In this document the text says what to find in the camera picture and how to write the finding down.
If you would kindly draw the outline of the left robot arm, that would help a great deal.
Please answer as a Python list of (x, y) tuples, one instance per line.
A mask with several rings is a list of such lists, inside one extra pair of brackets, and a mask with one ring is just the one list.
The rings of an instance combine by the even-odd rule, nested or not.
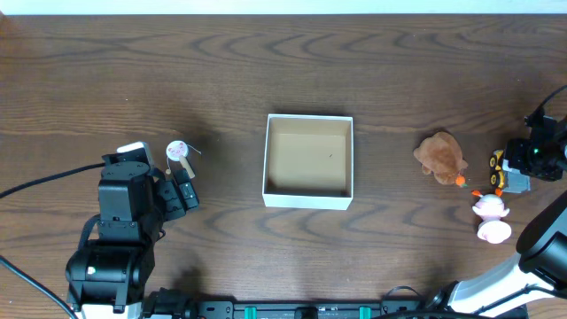
[(169, 175), (141, 152), (103, 157), (100, 213), (66, 264), (67, 302), (79, 318), (140, 318), (164, 225), (198, 207), (187, 164)]

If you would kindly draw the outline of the brown plush toy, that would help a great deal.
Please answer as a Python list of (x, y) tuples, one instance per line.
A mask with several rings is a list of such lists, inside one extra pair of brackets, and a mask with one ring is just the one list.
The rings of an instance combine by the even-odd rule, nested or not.
[(464, 160), (461, 146), (449, 133), (440, 131), (425, 138), (413, 150), (414, 157), (421, 163), (425, 175), (433, 175), (442, 185), (466, 186), (464, 170), (468, 163)]

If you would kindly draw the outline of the pink white duck figure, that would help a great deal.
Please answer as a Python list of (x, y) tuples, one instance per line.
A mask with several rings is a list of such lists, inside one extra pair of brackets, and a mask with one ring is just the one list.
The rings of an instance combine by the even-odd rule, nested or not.
[(478, 199), (471, 209), (482, 220), (478, 225), (477, 237), (493, 245), (510, 238), (512, 229), (503, 221), (509, 215), (509, 209), (501, 198), (502, 191), (496, 189), (494, 193), (486, 194), (473, 191), (471, 194)]

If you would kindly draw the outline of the yellow grey toy car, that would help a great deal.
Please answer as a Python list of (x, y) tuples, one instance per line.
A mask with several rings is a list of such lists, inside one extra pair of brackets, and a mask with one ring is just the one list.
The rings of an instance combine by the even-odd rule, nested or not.
[(493, 188), (506, 193), (520, 194), (531, 190), (531, 180), (518, 169), (509, 167), (504, 159), (503, 150), (495, 150), (489, 159), (491, 168), (490, 184)]

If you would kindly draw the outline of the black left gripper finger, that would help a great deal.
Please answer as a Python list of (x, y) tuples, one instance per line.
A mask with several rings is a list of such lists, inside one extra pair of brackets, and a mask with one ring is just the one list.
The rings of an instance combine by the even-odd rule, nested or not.
[(178, 187), (171, 180), (158, 181), (157, 194), (164, 202), (166, 222), (180, 219), (186, 215), (184, 199)]
[(199, 206), (198, 195), (195, 192), (189, 174), (185, 169), (175, 170), (173, 173), (177, 188), (181, 192), (186, 210), (195, 209)]

